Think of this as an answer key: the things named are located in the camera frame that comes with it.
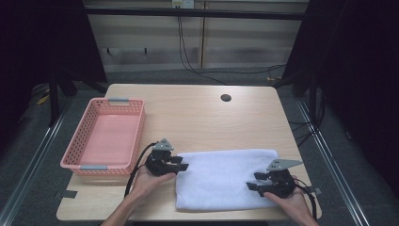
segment human hand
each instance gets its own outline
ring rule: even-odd
[[[131,196],[131,194],[135,194],[141,199],[144,199],[145,197],[149,196],[156,187],[174,177],[176,177],[176,174],[173,172],[159,177],[154,176],[150,173],[146,166],[143,166],[138,170],[133,189],[126,197]]]
[[[263,195],[270,201],[279,205],[279,207],[299,225],[318,225],[311,216],[305,197],[299,187],[296,187],[293,194],[286,199],[282,199],[270,192],[264,192]]]

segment person's left hand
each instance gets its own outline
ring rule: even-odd
[[[176,174],[174,174],[173,172],[170,172],[168,174],[165,174],[165,175],[162,175],[159,177],[154,176],[150,173],[150,171],[147,169],[146,166],[143,166],[137,172],[137,176],[136,176],[135,183],[133,185],[133,189],[129,193],[129,195],[136,194],[136,195],[140,196],[141,198],[145,198],[145,197],[149,196],[152,193],[152,191],[156,187],[158,187],[160,184],[162,184],[163,182],[168,181],[174,177],[176,177]]]

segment silver triangular bracket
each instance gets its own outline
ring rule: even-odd
[[[154,151],[173,151],[173,146],[169,143],[169,141],[165,138],[161,139],[161,141],[158,141],[152,148]]]
[[[268,171],[286,170],[286,169],[289,169],[291,167],[300,165],[302,163],[303,163],[302,161],[298,161],[298,160],[275,159],[267,167],[267,170]]]

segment white towel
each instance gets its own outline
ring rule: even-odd
[[[278,154],[274,150],[248,149],[214,152],[179,153],[187,171],[176,178],[178,210],[227,211],[275,206],[247,188],[257,181],[254,172],[267,172],[267,166]]]

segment wooden table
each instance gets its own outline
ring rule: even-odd
[[[229,102],[221,100],[231,96]],[[139,98],[146,120],[140,142],[167,138],[178,152],[274,149],[280,158],[301,160],[275,89],[266,87],[123,85],[110,86],[105,97]],[[290,169],[311,184],[303,165]],[[127,177],[73,175],[56,213],[61,220],[106,219],[123,199]],[[278,207],[226,212],[188,213],[175,209],[175,180],[162,184],[131,216],[134,220],[270,220],[288,218]],[[321,210],[317,203],[318,217]]]

